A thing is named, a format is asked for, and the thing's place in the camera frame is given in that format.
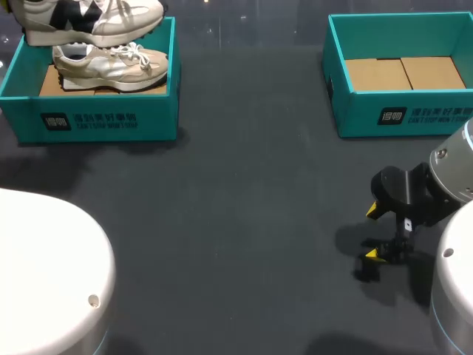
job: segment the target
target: white rounded cover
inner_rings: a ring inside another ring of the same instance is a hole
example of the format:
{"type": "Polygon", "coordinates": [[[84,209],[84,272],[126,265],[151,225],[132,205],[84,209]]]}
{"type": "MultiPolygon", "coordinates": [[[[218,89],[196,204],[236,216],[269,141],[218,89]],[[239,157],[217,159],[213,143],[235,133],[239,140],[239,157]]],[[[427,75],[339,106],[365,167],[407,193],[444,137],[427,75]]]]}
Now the white rounded cover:
{"type": "Polygon", "coordinates": [[[114,286],[112,247],[92,217],[0,189],[0,355],[93,354],[114,286]]]}
{"type": "Polygon", "coordinates": [[[450,220],[435,261],[431,319],[442,354],[473,354],[473,202],[450,220]]]}

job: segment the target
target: teal cardboard box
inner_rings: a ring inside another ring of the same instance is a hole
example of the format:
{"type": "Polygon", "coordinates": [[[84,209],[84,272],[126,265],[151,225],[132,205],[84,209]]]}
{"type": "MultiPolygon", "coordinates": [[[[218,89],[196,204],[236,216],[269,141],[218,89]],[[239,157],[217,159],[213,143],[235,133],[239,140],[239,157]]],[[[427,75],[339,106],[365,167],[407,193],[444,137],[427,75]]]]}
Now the teal cardboard box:
{"type": "Polygon", "coordinates": [[[322,66],[340,137],[449,135],[473,115],[473,16],[331,15],[322,66]],[[410,72],[413,58],[429,59],[428,64],[417,66],[420,73],[410,72]],[[450,61],[448,70],[430,65],[441,58],[450,61]],[[359,73],[359,80],[372,77],[395,83],[405,75],[407,87],[357,89],[347,65],[355,60],[395,64],[401,70],[400,75],[391,72],[391,79],[365,71],[359,73]],[[446,72],[457,76],[454,88],[437,88],[430,82],[437,77],[448,81],[446,72]]]}
{"type": "Polygon", "coordinates": [[[0,87],[0,108],[18,142],[176,139],[180,56],[174,18],[165,18],[153,33],[136,42],[147,49],[168,54],[165,93],[38,96],[52,63],[52,50],[48,47],[29,47],[22,40],[0,87]]]}

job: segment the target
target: shoe box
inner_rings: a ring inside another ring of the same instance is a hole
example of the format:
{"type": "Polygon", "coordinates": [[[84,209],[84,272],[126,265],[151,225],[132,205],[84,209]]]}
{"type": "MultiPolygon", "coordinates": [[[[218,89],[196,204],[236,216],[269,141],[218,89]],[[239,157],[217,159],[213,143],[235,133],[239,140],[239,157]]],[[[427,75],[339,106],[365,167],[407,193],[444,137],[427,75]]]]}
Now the shoe box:
{"type": "Polygon", "coordinates": [[[473,115],[473,15],[330,15],[322,66],[340,137],[450,135],[473,115]]]}
{"type": "Polygon", "coordinates": [[[0,108],[19,143],[171,141],[177,137],[180,54],[175,19],[136,43],[169,56],[166,84],[142,92],[65,92],[50,47],[22,39],[0,87],[0,108]]]}

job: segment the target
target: white sneaker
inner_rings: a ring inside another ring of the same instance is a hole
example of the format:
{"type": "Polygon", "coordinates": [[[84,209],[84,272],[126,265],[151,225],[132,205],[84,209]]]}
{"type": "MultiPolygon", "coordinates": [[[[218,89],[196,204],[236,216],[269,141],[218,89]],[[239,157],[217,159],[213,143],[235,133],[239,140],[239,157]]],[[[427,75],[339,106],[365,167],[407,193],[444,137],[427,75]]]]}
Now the white sneaker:
{"type": "Polygon", "coordinates": [[[90,44],[53,47],[52,59],[62,77],[64,90],[98,87],[136,92],[163,83],[168,74],[168,56],[130,42],[101,50],[90,44]]]}
{"type": "Polygon", "coordinates": [[[8,0],[30,46],[126,44],[152,31],[167,10],[158,0],[8,0]]]}

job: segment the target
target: robotic arm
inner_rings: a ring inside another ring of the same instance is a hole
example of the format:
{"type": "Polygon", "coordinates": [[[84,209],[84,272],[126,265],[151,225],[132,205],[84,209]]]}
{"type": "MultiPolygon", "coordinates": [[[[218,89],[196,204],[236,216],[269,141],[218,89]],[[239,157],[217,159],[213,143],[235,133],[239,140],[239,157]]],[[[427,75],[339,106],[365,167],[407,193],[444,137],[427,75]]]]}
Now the robotic arm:
{"type": "Polygon", "coordinates": [[[473,200],[473,118],[434,150],[428,163],[410,171],[388,166],[373,177],[371,190],[375,202],[367,217],[394,212],[396,232],[361,257],[369,278],[373,265],[404,261],[414,249],[417,227],[433,226],[458,211],[435,257],[430,319],[440,354],[473,354],[473,203],[468,203],[473,200]]]}
{"type": "Polygon", "coordinates": [[[387,166],[371,180],[374,204],[367,213],[377,220],[396,216],[395,237],[366,255],[373,261],[399,263],[414,248],[419,226],[433,226],[473,200],[473,119],[430,154],[428,163],[405,171],[387,166]]]}

